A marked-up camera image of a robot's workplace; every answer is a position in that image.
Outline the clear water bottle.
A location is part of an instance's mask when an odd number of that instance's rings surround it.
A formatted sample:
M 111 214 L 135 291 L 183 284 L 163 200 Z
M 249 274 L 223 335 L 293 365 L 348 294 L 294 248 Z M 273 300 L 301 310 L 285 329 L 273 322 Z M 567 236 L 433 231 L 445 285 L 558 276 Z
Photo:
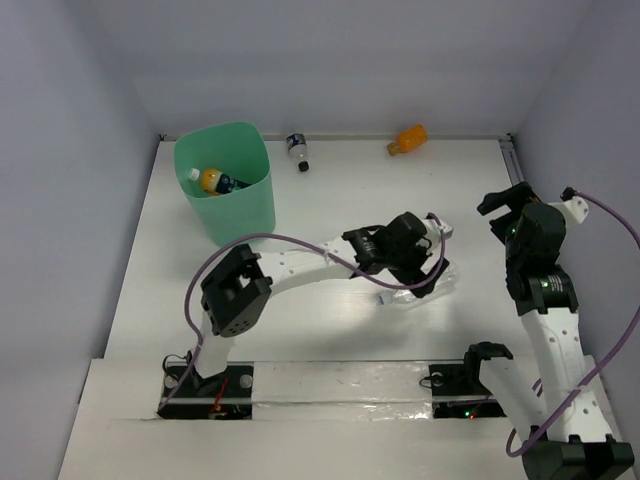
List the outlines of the clear water bottle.
M 459 280 L 459 267 L 455 263 L 451 262 L 436 281 L 433 291 L 426 294 L 424 297 L 418 298 L 410 290 L 383 290 L 376 295 L 376 301 L 381 306 L 429 302 L 452 293 Z

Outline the clear Pepsi bottle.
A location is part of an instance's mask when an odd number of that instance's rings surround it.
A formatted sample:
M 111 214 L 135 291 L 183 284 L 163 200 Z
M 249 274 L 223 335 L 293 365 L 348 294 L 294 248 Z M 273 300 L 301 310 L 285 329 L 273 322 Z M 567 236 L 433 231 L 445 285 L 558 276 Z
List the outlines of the clear Pepsi bottle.
M 286 137 L 287 153 L 299 172 L 307 172 L 310 168 L 306 137 L 302 133 L 293 133 Z

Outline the orange juice bottle blue label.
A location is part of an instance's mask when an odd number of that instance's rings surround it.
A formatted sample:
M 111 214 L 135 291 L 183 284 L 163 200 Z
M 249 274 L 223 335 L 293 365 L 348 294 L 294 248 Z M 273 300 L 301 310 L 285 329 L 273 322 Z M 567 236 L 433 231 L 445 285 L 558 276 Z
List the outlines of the orange juice bottle blue label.
M 215 168 L 205 170 L 191 168 L 187 178 L 195 182 L 209 196 L 226 195 L 250 186 L 249 183 L 237 180 Z

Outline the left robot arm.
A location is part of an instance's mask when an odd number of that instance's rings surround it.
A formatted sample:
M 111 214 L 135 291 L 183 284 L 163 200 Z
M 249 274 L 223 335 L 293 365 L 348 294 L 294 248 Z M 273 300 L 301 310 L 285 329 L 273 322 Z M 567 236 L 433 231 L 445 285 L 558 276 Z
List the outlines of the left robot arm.
M 431 294 L 449 265 L 444 247 L 452 227 L 411 212 L 386 226 L 350 230 L 321 245 L 296 241 L 288 251 L 258 253 L 235 243 L 201 282 L 203 333 L 186 381 L 209 395 L 221 383 L 235 337 L 253 328 L 267 301 L 285 291 L 326 280 L 365 278 L 388 271 L 392 288 L 415 297 Z

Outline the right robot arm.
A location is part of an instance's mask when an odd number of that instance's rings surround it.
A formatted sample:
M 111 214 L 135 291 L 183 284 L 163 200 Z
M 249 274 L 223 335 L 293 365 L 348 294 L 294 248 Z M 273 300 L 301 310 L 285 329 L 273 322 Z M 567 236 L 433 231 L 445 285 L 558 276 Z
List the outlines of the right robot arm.
M 490 223 L 505 247 L 506 287 L 531 342 L 539 382 L 529 385 L 502 344 L 473 348 L 478 358 L 460 368 L 470 391 L 488 390 L 512 423 L 505 446 L 530 479 L 617 479 L 635 463 L 632 446 L 616 439 L 590 383 L 626 343 L 623 336 L 589 366 L 579 333 L 579 303 L 558 264 L 568 228 L 584 222 L 592 198 L 566 188 L 558 203 L 531 186 L 487 194 L 477 210 L 508 213 Z

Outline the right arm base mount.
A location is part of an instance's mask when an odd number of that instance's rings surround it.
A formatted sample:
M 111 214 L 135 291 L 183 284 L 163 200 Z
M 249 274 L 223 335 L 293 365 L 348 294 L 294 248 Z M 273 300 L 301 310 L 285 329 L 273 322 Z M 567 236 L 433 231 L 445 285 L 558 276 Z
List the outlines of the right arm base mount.
M 419 385 L 432 394 L 435 419 L 474 420 L 505 417 L 502 407 L 480 383 L 480 367 L 493 358 L 513 359 L 500 343 L 480 342 L 469 346 L 460 363 L 432 363 Z

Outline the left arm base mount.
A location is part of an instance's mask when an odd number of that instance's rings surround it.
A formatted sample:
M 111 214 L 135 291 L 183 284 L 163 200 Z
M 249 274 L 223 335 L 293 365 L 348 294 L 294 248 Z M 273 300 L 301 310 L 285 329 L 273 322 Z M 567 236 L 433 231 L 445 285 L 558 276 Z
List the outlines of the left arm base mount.
M 250 420 L 253 416 L 253 363 L 231 363 L 211 379 L 192 371 L 170 400 L 191 354 L 167 355 L 162 364 L 163 389 L 157 414 L 165 420 Z

